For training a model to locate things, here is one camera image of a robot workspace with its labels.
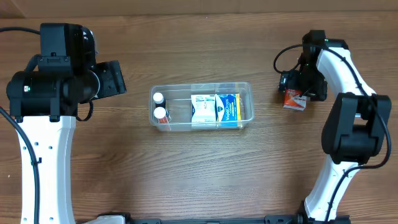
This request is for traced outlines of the red medicine box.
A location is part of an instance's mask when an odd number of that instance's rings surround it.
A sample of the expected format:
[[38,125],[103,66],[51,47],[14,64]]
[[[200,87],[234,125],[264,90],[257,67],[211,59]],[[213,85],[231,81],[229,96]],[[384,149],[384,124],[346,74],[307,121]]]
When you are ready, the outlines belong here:
[[302,95],[300,90],[287,89],[284,93],[283,108],[303,111],[307,107],[308,97]]

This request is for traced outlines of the dark bottle white cap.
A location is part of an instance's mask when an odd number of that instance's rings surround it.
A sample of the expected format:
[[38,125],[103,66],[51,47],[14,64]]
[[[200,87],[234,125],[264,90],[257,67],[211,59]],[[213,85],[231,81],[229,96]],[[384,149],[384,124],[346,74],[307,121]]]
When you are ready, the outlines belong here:
[[161,108],[166,109],[166,106],[167,106],[166,99],[164,98],[164,95],[162,93],[160,93],[160,92],[154,93],[152,96],[152,99],[155,103],[156,108],[161,107]]

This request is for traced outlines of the orange bottle white cap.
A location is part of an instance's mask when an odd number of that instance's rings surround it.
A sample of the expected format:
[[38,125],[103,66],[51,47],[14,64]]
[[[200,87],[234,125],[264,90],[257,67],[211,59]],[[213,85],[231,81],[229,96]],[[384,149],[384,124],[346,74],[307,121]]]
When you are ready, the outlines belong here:
[[154,117],[158,120],[160,124],[169,124],[169,117],[167,110],[163,107],[156,107],[154,112]]

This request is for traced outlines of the blue VapoDrops box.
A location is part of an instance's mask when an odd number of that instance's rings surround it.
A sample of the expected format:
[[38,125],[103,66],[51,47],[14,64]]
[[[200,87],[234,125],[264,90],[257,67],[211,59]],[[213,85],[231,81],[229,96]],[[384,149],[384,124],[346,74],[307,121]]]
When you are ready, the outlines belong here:
[[242,126],[242,106],[239,93],[215,95],[216,120],[221,127],[240,128]]

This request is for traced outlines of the white medicine box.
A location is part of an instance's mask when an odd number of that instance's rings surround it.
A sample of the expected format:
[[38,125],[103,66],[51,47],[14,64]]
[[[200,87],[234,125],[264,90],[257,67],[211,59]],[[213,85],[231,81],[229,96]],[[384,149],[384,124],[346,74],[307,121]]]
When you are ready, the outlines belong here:
[[191,95],[192,129],[216,128],[215,95]]

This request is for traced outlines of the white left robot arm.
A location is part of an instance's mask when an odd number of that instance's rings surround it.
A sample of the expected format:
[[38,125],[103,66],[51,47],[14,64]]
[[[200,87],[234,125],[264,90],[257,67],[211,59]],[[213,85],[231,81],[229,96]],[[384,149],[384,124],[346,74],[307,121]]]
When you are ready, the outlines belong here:
[[1,114],[19,139],[22,223],[74,223],[71,151],[80,104],[126,92],[119,62],[96,61],[95,35],[68,23],[43,23],[40,53],[6,87]]

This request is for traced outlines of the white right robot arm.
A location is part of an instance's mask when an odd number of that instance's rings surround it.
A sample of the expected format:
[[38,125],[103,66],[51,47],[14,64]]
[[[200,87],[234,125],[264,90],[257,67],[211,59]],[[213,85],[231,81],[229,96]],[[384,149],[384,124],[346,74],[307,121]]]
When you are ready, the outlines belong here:
[[296,66],[280,72],[279,91],[286,108],[302,110],[308,101],[335,102],[322,129],[323,167],[310,194],[295,215],[268,215],[265,223],[350,223],[337,208],[360,170],[378,169],[392,151],[387,127],[392,103],[362,79],[347,43],[310,30],[299,47]]

